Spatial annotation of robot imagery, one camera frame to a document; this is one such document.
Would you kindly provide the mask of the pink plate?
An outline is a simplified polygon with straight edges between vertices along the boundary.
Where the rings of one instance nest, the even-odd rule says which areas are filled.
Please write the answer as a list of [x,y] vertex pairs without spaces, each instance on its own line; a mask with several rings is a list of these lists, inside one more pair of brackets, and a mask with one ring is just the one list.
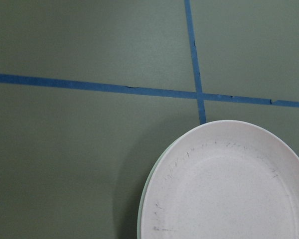
[[299,157],[271,132],[213,121],[160,157],[142,239],[299,239]]

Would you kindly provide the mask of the cream plate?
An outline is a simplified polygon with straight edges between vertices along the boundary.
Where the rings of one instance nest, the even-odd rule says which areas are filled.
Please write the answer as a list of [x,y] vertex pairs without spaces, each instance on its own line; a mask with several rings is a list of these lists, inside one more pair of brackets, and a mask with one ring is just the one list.
[[150,180],[152,178],[152,175],[155,172],[156,167],[160,164],[161,161],[161,157],[155,162],[155,164],[153,165],[146,181],[145,181],[145,185],[144,188],[142,190],[142,195],[140,197],[140,203],[139,203],[139,208],[138,208],[138,218],[137,218],[137,239],[141,239],[142,238],[142,212],[143,212],[143,206],[144,206],[144,201],[145,201],[145,196],[146,196],[146,192],[148,189],[148,185],[150,183]]

